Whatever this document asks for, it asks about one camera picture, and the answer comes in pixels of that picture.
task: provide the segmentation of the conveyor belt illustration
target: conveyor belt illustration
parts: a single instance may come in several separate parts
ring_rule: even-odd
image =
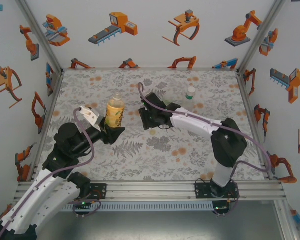
[[[138,26],[130,21],[128,21],[128,16],[122,12],[112,12],[110,13],[111,25],[105,30],[97,33],[96,35],[89,38],[89,42],[100,45],[104,43],[105,40],[110,39],[116,34],[123,34],[125,32],[135,36],[138,34]]]

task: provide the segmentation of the bottle label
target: bottle label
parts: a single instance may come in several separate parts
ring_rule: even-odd
[[[120,128],[124,111],[124,107],[112,107],[108,105],[106,108],[105,124],[111,128]]]
[[[194,97],[193,97],[193,96],[189,96],[188,94],[186,94],[186,95],[185,95],[185,98],[191,100],[191,99],[193,99]]]

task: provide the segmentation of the bottle cap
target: bottle cap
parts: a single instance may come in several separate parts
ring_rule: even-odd
[[[120,92],[116,92],[115,94],[113,94],[113,99],[116,101],[119,101],[122,99],[121,93]]]
[[[194,94],[196,92],[196,89],[193,86],[190,86],[188,87],[188,92]]]

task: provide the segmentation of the gray floor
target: gray floor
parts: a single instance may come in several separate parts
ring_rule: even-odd
[[[58,213],[38,240],[280,240],[271,204],[243,202],[226,218],[211,212]]]

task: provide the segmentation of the white bottle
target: white bottle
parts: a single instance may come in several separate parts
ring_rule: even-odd
[[[185,97],[182,101],[181,107],[192,112],[195,107],[195,101],[194,101],[195,94],[196,94],[196,89],[193,86],[189,86],[188,91],[186,92]]]

